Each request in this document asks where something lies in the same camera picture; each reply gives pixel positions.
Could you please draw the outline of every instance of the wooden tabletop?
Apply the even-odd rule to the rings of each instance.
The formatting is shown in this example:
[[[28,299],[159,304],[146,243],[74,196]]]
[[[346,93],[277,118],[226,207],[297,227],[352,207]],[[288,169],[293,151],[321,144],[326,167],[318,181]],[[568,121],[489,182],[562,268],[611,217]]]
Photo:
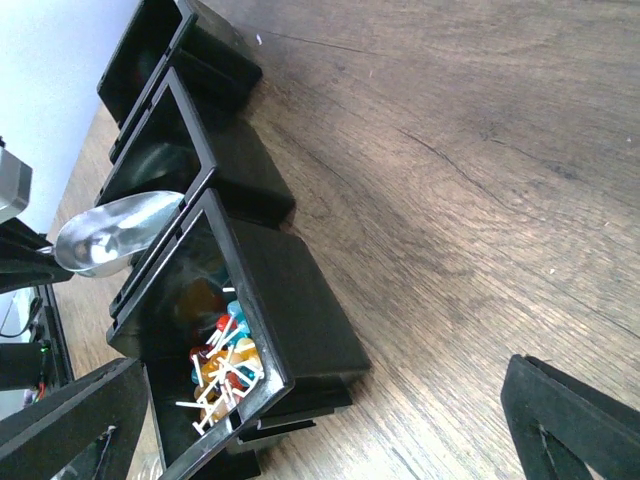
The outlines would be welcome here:
[[[499,400],[514,353],[640,408],[637,3],[205,3],[264,69],[245,116],[373,362],[263,478],[522,478]],[[116,134],[101,110],[57,228]],[[77,374],[117,356],[123,278],[55,289]]]

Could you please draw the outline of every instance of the wooden table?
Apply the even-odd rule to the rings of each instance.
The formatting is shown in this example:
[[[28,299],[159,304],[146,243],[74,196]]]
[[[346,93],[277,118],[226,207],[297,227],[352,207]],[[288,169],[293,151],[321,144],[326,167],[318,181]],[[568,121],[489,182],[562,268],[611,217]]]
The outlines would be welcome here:
[[[521,478],[499,401],[514,353],[640,408],[637,3],[206,3],[264,68],[245,116],[373,362],[265,479]],[[101,110],[58,228],[116,133]],[[56,287],[77,374],[116,356],[123,278]]]

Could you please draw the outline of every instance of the black storage tray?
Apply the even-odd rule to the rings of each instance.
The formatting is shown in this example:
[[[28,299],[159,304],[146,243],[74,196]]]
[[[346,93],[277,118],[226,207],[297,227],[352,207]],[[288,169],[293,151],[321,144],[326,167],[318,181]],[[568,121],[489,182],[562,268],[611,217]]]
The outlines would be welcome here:
[[[141,1],[98,83],[100,98],[122,128],[110,152],[113,161],[171,66],[230,112],[246,103],[262,77],[240,34],[202,3]]]
[[[369,361],[302,240],[229,218],[213,189],[168,231],[170,240],[150,253],[153,266],[114,318],[107,341],[145,362],[163,461],[175,478],[205,464],[211,474],[222,457],[227,465],[234,458],[250,462],[253,450],[279,435],[350,405],[345,385]],[[175,406],[192,398],[187,357],[205,328],[184,312],[206,310],[189,292],[220,266],[236,289],[266,377],[199,437],[192,409]],[[248,478],[241,475],[232,478]]]
[[[95,205],[154,190],[184,193],[186,204],[210,186],[231,215],[264,225],[277,226],[295,205],[255,130],[192,96],[169,69]]]

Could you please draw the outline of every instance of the metal scoop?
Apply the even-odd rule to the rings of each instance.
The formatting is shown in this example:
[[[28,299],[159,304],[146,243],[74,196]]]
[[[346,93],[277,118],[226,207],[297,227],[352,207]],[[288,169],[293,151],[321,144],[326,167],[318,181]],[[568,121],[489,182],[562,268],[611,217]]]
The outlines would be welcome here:
[[[101,205],[69,220],[51,253],[65,270],[83,277],[108,277],[129,265],[160,233],[184,195],[139,193]]]

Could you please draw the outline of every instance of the white wall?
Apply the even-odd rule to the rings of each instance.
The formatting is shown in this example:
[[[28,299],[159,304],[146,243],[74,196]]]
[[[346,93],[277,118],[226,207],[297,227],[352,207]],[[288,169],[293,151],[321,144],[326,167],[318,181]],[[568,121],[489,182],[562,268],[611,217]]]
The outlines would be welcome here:
[[[0,135],[34,170],[19,218],[37,232],[51,228],[98,108],[96,84],[137,4],[0,0]],[[0,323],[12,298],[0,295]],[[20,322],[10,313],[6,332],[19,331]],[[0,396],[0,418],[16,406]]]

